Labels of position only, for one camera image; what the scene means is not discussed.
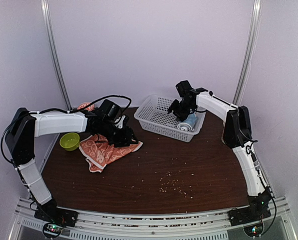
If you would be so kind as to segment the blue patterned towel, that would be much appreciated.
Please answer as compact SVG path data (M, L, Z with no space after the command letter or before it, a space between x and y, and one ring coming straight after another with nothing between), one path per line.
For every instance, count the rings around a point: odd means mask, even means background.
M180 131L192 132L194 130L197 119L198 118L195 113L189 114L186 120L181 121L177 125L177 129Z

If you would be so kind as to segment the orange bunny towel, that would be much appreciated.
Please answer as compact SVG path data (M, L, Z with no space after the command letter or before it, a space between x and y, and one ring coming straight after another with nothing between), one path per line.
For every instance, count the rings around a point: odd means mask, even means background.
M136 152L143 143L131 144L125 147L109 145L108 140L102 135L91 135L79 144L79 150L89 164L89 172L101 173L104 168L118 159Z

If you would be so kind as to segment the white plastic basket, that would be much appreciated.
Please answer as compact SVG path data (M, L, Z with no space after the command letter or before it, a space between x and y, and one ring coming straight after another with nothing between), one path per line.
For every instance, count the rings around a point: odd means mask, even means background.
M197 120L191 126L192 129L185 131L177 127L180 123L177 117L167 113L172 102L173 99L169 97L150 95L137 108L134 118L139 121L142 129L146 131L188 143L200 132L206 113L200 109L195 114Z

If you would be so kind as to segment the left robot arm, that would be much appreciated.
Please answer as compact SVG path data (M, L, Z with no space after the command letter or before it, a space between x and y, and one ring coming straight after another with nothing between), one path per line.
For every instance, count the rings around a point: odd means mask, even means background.
M139 141L127 122L126 115L114 120L97 109L62 111L51 108L34 112L21 107L5 129L1 146L8 148L9 162L41 209L41 214L48 221L56 222L61 212L37 167L37 139L65 133L89 133L104 136L114 147L130 147Z

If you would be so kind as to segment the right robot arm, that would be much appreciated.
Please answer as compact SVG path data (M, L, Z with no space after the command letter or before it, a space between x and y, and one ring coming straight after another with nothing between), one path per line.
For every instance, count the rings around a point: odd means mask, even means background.
M174 100L168 113L184 121L202 108L224 122L222 140L237 157L247 185L249 206L245 216L257 220L268 209L271 194L254 152L257 141L252 138L248 108L226 102L202 87L193 88L188 81L178 83L176 89L181 101Z

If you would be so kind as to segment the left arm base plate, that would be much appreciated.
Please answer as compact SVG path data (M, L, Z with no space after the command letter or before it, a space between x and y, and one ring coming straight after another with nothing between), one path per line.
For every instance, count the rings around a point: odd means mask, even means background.
M51 217L42 209L37 208L34 217L46 222L42 226L43 235L47 239L55 239L63 233L66 227L75 227L78 213L73 210L56 208L55 216Z

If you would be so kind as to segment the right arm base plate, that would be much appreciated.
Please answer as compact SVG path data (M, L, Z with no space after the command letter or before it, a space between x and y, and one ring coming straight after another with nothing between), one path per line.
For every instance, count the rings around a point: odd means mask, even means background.
M228 218L232 227L243 226L244 233L250 238L258 238L264 233L265 218L271 216L269 209L265 209L262 213L252 214L250 207L232 208L228 212Z

